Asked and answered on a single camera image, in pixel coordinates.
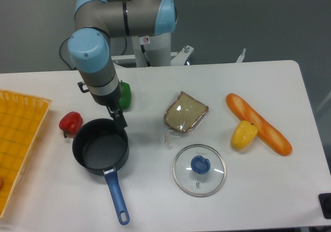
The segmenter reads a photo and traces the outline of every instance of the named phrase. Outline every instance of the green bell pepper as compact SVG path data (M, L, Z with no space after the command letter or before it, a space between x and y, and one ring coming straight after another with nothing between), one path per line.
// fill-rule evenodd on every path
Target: green bell pepper
M121 106L122 110L126 110L130 107L131 104L131 88L128 83L123 81L120 82L122 88L122 96L119 99L119 105Z

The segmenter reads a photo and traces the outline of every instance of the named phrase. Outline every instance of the red bell pepper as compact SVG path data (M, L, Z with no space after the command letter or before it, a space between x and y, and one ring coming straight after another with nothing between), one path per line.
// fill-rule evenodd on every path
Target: red bell pepper
M68 135L76 135L79 129L82 127L82 124L83 118L81 117L81 114L78 112L69 112L61 119L58 126L61 130L63 130L64 138L67 138Z

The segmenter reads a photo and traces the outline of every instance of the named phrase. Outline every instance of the plastic bag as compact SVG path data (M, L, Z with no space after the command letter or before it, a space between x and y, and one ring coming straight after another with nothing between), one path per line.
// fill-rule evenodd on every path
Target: plastic bag
M182 137L191 134L206 117L209 107L189 94L179 91L164 114L165 135Z

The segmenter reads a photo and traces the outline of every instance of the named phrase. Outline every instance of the glass lid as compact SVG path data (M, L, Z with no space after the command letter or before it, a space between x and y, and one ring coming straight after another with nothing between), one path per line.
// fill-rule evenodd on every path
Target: glass lid
M213 148L194 144L178 153L172 173L184 192L194 197L208 197L222 187L226 165L222 156Z

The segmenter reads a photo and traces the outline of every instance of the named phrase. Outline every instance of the orange basket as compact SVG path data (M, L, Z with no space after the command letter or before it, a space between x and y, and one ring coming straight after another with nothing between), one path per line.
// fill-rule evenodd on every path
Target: orange basket
M0 218L27 163L51 100L0 89Z

